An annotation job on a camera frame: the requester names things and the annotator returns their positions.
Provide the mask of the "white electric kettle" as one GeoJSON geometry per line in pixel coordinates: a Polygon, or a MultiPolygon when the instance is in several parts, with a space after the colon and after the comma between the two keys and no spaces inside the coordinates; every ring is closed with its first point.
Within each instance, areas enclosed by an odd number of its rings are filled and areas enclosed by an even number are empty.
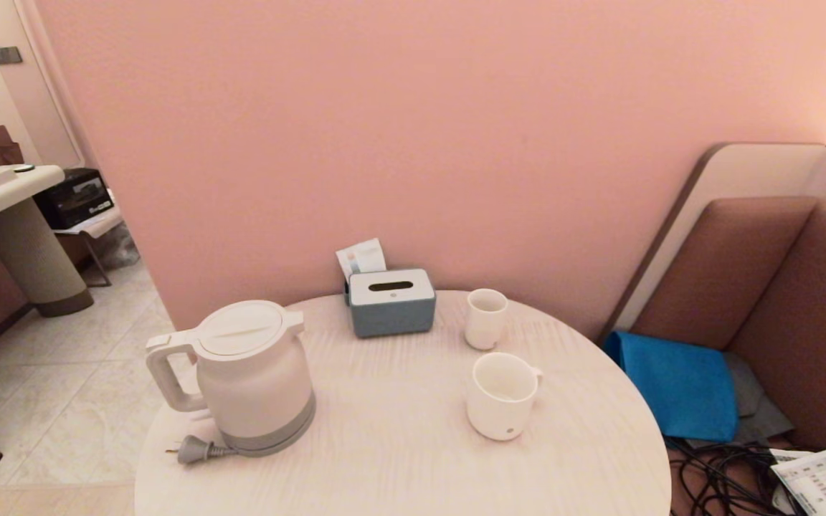
{"type": "Polygon", "coordinates": [[[146,365],[171,409],[206,409],[219,432],[262,436],[317,411],[304,329],[300,311],[236,302],[194,329],[148,340],[146,365]]]}

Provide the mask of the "white paper packets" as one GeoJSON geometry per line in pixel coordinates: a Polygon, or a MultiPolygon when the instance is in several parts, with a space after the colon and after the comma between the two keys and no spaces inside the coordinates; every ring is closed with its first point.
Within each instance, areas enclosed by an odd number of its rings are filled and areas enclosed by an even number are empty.
{"type": "Polygon", "coordinates": [[[336,257],[346,281],[354,274],[379,273],[387,269],[386,257],[378,238],[338,249],[336,257]]]}

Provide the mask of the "blue-grey tissue box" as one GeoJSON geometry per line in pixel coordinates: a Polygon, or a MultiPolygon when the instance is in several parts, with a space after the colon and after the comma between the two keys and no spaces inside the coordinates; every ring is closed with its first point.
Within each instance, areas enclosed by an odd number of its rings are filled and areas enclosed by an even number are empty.
{"type": "Polygon", "coordinates": [[[438,300],[422,268],[352,274],[344,297],[357,338],[430,331],[438,300]]]}

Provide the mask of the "white ribbed mug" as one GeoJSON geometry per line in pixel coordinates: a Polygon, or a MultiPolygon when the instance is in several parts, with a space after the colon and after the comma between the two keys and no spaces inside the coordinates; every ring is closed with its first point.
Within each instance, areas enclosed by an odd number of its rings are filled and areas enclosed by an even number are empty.
{"type": "Polygon", "coordinates": [[[492,352],[478,358],[466,379],[466,413],[485,438],[510,441],[522,434],[542,385],[543,373],[521,357],[492,352]]]}

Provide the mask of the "grey round kettle base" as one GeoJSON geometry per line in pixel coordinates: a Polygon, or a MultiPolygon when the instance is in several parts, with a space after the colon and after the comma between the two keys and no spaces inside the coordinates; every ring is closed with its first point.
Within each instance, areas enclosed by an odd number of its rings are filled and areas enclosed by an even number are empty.
{"type": "Polygon", "coordinates": [[[298,441],[304,433],[311,427],[313,419],[289,424],[279,430],[256,436],[252,438],[238,437],[220,432],[224,443],[230,449],[236,451],[243,457],[266,457],[280,453],[298,441]]]}

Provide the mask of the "grey power plug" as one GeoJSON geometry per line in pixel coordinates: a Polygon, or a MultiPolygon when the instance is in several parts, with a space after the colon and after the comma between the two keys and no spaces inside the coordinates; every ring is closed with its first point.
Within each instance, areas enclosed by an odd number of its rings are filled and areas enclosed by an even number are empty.
{"type": "Polygon", "coordinates": [[[213,441],[204,441],[194,435],[187,435],[174,449],[167,449],[167,454],[174,454],[178,464],[196,464],[210,459],[237,455],[238,451],[226,446],[219,446],[213,441]]]}

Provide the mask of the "blue folded cloth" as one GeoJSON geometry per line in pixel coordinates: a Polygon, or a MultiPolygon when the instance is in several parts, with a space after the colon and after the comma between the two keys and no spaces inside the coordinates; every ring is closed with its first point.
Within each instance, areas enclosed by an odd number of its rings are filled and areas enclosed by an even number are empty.
{"type": "Polygon", "coordinates": [[[625,331],[604,350],[639,390],[662,435],[730,443],[739,415],[734,382],[718,350],[625,331]]]}

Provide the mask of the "clear plastic bag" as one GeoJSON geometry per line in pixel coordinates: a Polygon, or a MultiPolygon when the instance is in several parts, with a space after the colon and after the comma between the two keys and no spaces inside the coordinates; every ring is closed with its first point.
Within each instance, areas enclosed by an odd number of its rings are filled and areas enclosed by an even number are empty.
{"type": "Polygon", "coordinates": [[[133,267],[141,260],[140,251],[125,223],[96,239],[94,250],[101,265],[109,270],[133,267]]]}

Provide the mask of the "small white stool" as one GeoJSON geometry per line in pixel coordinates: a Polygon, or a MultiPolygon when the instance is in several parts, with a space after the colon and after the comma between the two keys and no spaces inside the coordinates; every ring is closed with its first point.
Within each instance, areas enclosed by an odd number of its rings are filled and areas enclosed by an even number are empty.
{"type": "Polygon", "coordinates": [[[101,283],[86,283],[86,287],[101,288],[110,287],[112,285],[112,282],[106,274],[104,265],[102,265],[98,254],[96,254],[94,242],[96,239],[100,239],[105,236],[109,231],[112,231],[112,229],[116,226],[121,225],[122,222],[123,216],[119,208],[114,206],[114,208],[105,210],[97,216],[94,216],[94,218],[86,219],[85,221],[82,221],[74,226],[70,226],[68,229],[52,230],[55,235],[60,237],[79,237],[83,244],[85,244],[92,261],[94,261],[96,270],[103,279],[101,283]]]}

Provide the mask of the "beige sofa back panel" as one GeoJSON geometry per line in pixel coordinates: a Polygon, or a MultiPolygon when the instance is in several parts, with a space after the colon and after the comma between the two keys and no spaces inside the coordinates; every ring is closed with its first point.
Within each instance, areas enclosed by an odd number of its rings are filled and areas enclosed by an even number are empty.
{"type": "Polygon", "coordinates": [[[725,197],[826,200],[826,144],[720,143],[698,159],[597,342],[633,326],[709,202],[725,197]]]}

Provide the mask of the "black box appliance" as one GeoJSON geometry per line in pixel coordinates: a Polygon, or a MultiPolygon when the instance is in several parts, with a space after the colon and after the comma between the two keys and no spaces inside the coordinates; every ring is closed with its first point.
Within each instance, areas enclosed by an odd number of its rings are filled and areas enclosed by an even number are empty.
{"type": "Polygon", "coordinates": [[[114,206],[104,177],[95,168],[65,170],[65,180],[33,195],[51,229],[64,231],[114,206]]]}

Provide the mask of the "grey folded cloth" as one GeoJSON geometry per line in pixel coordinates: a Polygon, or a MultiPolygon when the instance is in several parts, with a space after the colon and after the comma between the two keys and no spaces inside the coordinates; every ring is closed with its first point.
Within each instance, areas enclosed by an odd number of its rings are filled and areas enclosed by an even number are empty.
{"type": "Polygon", "coordinates": [[[772,401],[748,363],[731,352],[722,356],[730,370],[737,405],[738,425],[732,441],[767,446],[771,438],[793,431],[794,424],[772,401]]]}

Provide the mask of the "printed paper sheet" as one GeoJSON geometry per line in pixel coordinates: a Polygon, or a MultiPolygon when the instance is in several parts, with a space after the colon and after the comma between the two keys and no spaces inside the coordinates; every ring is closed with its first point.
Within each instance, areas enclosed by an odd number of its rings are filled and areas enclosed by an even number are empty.
{"type": "Polygon", "coordinates": [[[776,460],[772,470],[807,516],[826,516],[826,449],[768,451],[776,460]]]}

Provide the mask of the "white handleless cup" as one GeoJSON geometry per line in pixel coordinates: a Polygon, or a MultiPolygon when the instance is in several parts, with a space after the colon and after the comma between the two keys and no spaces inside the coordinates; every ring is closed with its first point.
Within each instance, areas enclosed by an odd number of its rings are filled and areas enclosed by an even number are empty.
{"type": "Polygon", "coordinates": [[[470,292],[463,330],[465,342],[473,349],[495,348],[503,337],[508,307],[508,298],[499,291],[481,288],[470,292]]]}

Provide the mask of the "white pedestal counter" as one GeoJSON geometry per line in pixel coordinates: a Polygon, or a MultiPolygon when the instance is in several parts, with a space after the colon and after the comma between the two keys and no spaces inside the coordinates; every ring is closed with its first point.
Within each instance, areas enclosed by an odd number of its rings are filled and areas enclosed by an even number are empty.
{"type": "Polygon", "coordinates": [[[42,317],[86,310],[94,298],[33,196],[65,180],[59,166],[0,166],[0,261],[42,317]]]}

